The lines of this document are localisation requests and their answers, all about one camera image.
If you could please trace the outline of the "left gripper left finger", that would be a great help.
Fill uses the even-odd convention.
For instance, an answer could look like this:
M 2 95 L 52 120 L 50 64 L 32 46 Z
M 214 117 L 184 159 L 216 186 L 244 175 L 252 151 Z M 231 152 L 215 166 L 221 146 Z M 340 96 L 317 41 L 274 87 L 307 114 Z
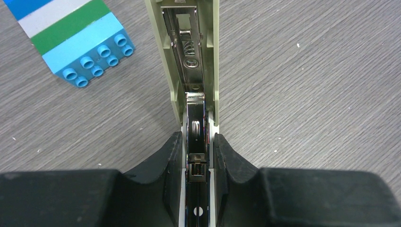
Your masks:
M 3 227 L 176 227 L 182 134 L 122 173 L 115 169 L 0 175 Z

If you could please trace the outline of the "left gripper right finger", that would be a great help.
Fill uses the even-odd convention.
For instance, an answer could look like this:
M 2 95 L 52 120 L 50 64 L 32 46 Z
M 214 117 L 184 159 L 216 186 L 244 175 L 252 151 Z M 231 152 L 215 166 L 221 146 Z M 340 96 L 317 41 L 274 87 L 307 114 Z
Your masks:
M 401 208 L 376 174 L 257 168 L 214 137 L 218 227 L 398 227 Z

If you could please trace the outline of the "beige white stapler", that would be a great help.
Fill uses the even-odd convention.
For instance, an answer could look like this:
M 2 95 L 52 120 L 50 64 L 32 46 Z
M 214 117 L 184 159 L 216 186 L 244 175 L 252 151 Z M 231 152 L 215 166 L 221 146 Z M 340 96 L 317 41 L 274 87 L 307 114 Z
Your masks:
M 180 227 L 215 227 L 214 135 L 219 131 L 219 1 L 145 2 L 176 120 Z

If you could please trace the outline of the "blue green brick stack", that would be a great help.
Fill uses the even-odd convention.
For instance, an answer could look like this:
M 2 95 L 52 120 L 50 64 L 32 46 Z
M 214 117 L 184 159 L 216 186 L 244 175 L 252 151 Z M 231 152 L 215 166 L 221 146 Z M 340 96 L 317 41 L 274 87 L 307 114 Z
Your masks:
M 8 7 L 50 71 L 85 87 L 135 46 L 102 0 L 7 0 Z

